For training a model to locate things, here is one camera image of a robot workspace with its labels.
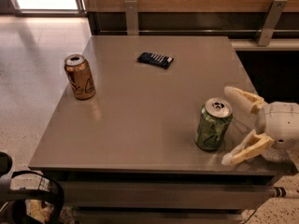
soda can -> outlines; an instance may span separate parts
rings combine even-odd
[[[95,95],[91,68],[84,56],[74,54],[66,57],[64,70],[77,99],[86,100]]]
[[[196,145],[204,151],[218,149],[232,119],[233,109],[227,101],[221,98],[206,101],[195,135]]]

metal bracket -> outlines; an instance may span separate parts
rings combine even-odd
[[[127,34],[139,35],[137,1],[124,1]]]
[[[257,38],[258,46],[266,47],[270,44],[275,27],[285,7],[287,0],[273,0],[266,15],[261,34]]]

gray tabletop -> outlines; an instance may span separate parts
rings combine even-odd
[[[138,63],[143,52],[174,57],[167,70]],[[76,100],[68,85],[30,167],[39,170],[163,171],[272,174],[289,172],[262,157],[235,167],[222,156],[253,127],[234,106],[234,120],[216,152],[194,143],[205,101],[226,85],[254,91],[226,37],[94,36],[84,56],[96,94]]]

green soda can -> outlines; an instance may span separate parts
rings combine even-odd
[[[233,109],[227,101],[221,98],[206,101],[195,135],[196,145],[204,151],[218,149],[232,119]]]

robotic hand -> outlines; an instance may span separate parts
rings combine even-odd
[[[268,148],[299,148],[299,104],[274,102],[268,104],[263,97],[235,87],[224,88],[225,95],[240,109],[257,115],[252,130],[230,153],[222,159],[223,165],[236,165],[261,155]]]

